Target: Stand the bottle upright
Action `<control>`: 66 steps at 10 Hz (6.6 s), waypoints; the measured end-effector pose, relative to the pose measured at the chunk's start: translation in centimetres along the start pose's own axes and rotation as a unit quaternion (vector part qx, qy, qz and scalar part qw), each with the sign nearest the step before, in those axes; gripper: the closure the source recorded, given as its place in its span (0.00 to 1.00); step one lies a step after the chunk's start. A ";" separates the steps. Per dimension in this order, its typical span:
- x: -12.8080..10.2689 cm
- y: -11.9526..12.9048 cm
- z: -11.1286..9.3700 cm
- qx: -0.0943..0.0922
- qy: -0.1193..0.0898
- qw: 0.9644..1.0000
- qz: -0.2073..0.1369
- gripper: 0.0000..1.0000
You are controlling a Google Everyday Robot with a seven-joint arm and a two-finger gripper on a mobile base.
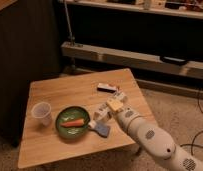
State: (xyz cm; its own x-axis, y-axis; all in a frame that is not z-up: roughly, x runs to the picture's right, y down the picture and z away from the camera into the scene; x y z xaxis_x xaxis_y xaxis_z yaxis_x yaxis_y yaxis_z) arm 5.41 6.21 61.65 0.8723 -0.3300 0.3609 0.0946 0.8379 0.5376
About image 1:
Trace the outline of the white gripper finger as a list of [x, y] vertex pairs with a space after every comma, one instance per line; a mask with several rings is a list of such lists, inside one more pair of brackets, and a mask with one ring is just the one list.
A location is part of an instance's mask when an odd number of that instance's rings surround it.
[[95, 112], [93, 119], [99, 122], [107, 122], [111, 118], [110, 108], [106, 103], [102, 104]]
[[122, 91], [115, 92], [114, 95], [113, 95], [113, 98], [117, 99], [117, 100], [119, 100], [120, 102], [123, 102], [123, 103], [125, 103], [127, 101], [127, 96]]

